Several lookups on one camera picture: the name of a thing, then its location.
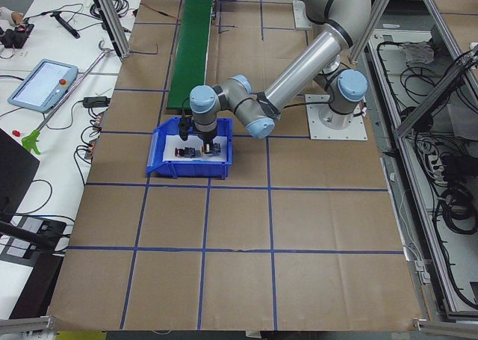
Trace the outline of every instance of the white mounting plate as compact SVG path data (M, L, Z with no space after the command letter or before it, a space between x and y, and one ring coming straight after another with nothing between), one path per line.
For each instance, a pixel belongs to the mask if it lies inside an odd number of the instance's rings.
M305 95L305 102L327 102L329 95ZM307 105L308 129L311 140L367 140L364 120L362 117L352 118L346 129L330 129L319 119L319 107L323 105ZM360 112L359 106L354 114Z
M311 22L305 17L305 4L302 1L293 1L292 10L294 11L296 30L312 29Z

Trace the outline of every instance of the robotic arm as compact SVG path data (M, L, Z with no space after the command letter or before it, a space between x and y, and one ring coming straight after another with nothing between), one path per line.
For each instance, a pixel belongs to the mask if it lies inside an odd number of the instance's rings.
M192 89L190 106L194 125L206 152L217 135L218 111L230 110L253 137L263 138L272 132L274 121L280 118L287 103L312 80L325 88L337 87L339 92L329 105L340 119L336 126L362 99L367 89L364 76L357 71L341 70L339 54L351 48L364 33L370 18L370 0L302 1L306 16L313 23L314 41L264 92L252 95L251 86L242 75L213 87L202 85ZM338 72L343 77L336 77ZM324 84L321 73L330 75L334 82L325 78L328 81ZM354 89L357 81L361 86Z

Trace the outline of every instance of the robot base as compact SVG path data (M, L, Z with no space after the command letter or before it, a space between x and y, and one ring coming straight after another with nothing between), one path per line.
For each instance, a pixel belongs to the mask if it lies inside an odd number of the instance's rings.
M327 102L329 95L305 95L305 102ZM307 105L308 129L312 140L367 140L364 120L362 117L352 117L345 129L331 129L319 118L320 109L328 105Z

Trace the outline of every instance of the power adapter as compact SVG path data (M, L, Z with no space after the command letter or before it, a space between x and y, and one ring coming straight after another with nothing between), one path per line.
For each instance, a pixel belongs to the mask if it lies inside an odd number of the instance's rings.
M95 107L108 107L110 104L110 98L106 96L84 97L83 107L95 108Z

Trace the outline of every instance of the green board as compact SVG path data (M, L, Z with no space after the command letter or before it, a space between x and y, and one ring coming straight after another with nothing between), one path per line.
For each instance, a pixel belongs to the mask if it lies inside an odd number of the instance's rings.
M205 83L211 30L212 0L185 0L173 79L167 101L169 109L181 110L189 92ZM190 110L189 100L184 109Z

